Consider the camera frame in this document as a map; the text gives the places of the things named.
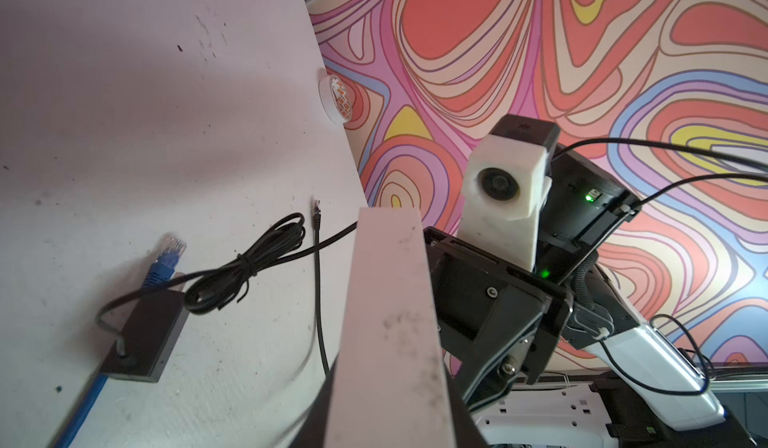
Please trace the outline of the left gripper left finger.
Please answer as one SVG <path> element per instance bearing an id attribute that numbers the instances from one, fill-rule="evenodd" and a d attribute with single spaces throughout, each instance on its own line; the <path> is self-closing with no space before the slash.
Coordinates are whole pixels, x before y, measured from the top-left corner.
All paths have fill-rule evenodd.
<path id="1" fill-rule="evenodd" d="M 339 446 L 339 437 L 329 431 L 335 372 L 336 363 L 333 363 L 317 397 L 309 408 L 302 426 L 289 444 L 291 448 Z"/>

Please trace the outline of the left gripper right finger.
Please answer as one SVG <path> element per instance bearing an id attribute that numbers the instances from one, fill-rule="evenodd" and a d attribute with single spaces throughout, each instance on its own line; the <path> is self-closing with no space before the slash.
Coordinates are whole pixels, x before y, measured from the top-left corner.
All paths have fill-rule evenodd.
<path id="1" fill-rule="evenodd" d="M 445 376 L 456 447 L 488 448 L 489 445 L 476 427 L 447 367 L 445 367 Z"/>

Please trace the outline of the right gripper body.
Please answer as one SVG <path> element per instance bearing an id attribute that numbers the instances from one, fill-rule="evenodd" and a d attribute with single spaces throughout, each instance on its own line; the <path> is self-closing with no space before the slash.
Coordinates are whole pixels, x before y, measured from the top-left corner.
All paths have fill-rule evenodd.
<path id="1" fill-rule="evenodd" d="M 424 231 L 442 347 L 471 412 L 545 372 L 573 311 L 570 289 L 437 228 Z"/>

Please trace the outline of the small black adapter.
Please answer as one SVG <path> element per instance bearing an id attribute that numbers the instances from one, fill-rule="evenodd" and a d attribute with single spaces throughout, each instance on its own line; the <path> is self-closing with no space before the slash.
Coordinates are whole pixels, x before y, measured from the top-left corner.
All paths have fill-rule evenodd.
<path id="1" fill-rule="evenodd" d="M 312 246 L 302 249 L 305 217 L 295 212 L 272 225 L 250 248 L 214 269 L 178 275 L 176 267 L 186 245 L 173 238 L 150 265 L 140 288 L 104 305 L 97 327 L 114 336 L 102 363 L 104 377 L 156 383 L 190 314 L 203 315 L 240 302 L 250 280 L 260 272 L 311 255 L 314 265 L 314 321 L 323 371 L 330 371 L 322 323 L 320 251 L 354 232 L 351 224 L 326 240 L 320 239 L 321 213 L 311 218 Z"/>

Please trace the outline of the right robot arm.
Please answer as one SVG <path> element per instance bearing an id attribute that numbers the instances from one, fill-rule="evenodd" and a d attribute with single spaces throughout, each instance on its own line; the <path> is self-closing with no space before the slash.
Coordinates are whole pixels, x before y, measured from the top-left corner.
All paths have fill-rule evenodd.
<path id="1" fill-rule="evenodd" d="M 490 445 L 751 447 L 685 355 L 605 279 L 596 249 L 640 200 L 588 161 L 492 137 L 456 235 L 425 230 L 442 346 Z"/>

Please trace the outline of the white network switch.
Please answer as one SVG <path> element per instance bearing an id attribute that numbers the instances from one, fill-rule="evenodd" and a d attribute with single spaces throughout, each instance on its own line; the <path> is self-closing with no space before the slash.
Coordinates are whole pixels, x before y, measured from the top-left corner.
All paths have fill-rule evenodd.
<path id="1" fill-rule="evenodd" d="M 455 446 L 441 354 L 419 212 L 363 208 L 325 446 Z"/>

